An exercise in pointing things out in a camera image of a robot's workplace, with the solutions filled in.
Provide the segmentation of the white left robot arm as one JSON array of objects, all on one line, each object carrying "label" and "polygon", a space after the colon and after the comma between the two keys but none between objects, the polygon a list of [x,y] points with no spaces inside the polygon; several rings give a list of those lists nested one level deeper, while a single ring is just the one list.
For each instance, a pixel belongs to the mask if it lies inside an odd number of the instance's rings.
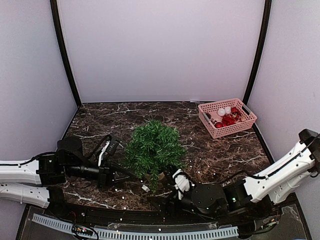
[{"label": "white left robot arm", "polygon": [[96,181],[98,189],[136,179],[136,176],[110,159],[121,140],[106,135],[104,147],[97,146],[97,163],[90,161],[94,155],[83,154],[83,143],[77,136],[57,142],[57,150],[40,153],[29,160],[0,162],[0,196],[12,201],[31,204],[44,209],[51,208],[60,218],[71,213],[65,203],[63,190],[57,184],[67,177]]}]

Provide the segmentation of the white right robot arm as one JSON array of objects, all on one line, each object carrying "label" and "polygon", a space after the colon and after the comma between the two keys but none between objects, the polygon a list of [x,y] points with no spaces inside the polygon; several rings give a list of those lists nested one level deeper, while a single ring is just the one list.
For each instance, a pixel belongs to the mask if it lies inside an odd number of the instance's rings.
[{"label": "white right robot arm", "polygon": [[299,141],[281,159],[234,184],[195,183],[181,169],[168,168],[174,192],[159,203],[160,211],[173,215],[186,211],[208,218],[253,212],[266,217],[301,181],[320,172],[320,135],[304,129]]}]

